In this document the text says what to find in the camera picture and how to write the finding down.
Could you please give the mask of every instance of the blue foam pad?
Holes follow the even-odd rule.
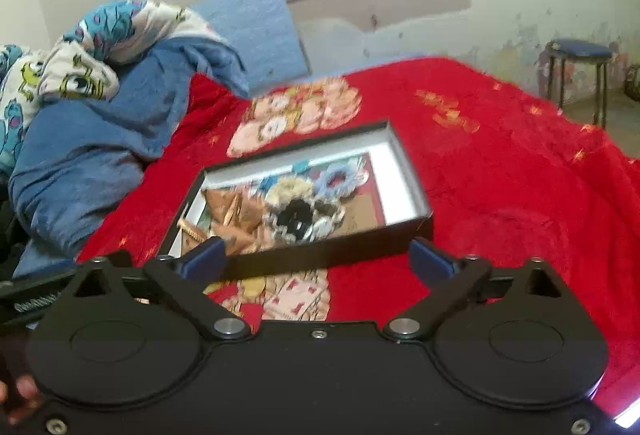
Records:
[[[582,40],[557,39],[551,41],[546,48],[552,54],[564,54],[585,60],[610,60],[613,56],[609,47]]]
[[[453,278],[456,273],[454,259],[431,243],[412,240],[409,244],[409,265],[427,287],[436,287]]]
[[[238,51],[252,96],[308,75],[286,0],[204,0],[192,8]]]
[[[203,285],[219,281],[228,263],[225,241],[217,237],[209,238],[180,258],[180,261],[182,264],[177,273],[182,279]]]

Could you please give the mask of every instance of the circular plate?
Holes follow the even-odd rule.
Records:
[[[34,332],[28,362],[43,390],[66,401],[122,405],[170,388],[196,361],[200,336],[186,319],[139,303],[118,314],[89,300],[65,325]]]
[[[552,407],[588,396],[607,364],[602,336],[554,298],[527,300],[467,309],[444,322],[434,338],[444,370],[472,394],[507,407]]]

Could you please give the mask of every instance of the stool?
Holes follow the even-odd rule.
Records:
[[[560,108],[564,105],[564,68],[566,61],[573,63],[589,63],[596,67],[596,106],[593,113],[593,124],[600,124],[607,128],[607,64],[613,57],[613,52],[608,47],[589,43],[588,41],[558,39],[546,45],[549,54],[549,78],[546,87],[546,98],[551,99],[551,88],[554,82],[554,70],[556,58],[561,60],[560,76]],[[600,84],[600,71],[604,72],[602,86]]]

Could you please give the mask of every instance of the bed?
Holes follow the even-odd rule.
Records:
[[[187,116],[142,183],[90,237],[80,259],[127,249],[153,257],[203,166],[389,119],[434,209],[434,239],[454,255],[498,266],[545,258],[607,338],[610,363],[596,401],[612,415],[640,396],[640,161],[600,129],[575,124],[549,102],[446,58],[368,68],[339,82],[344,100],[326,126],[269,140],[246,131],[252,103],[196,75]],[[277,94],[305,100],[312,85]],[[426,295],[405,255],[329,269],[330,321],[384,323]],[[244,300],[257,326],[269,288],[230,282],[209,289],[219,303]]]

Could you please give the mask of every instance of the black scrunchie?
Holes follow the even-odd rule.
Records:
[[[307,240],[311,235],[314,223],[314,210],[302,198],[294,198],[289,205],[279,212],[276,224],[287,228],[287,234],[293,235],[296,241]]]

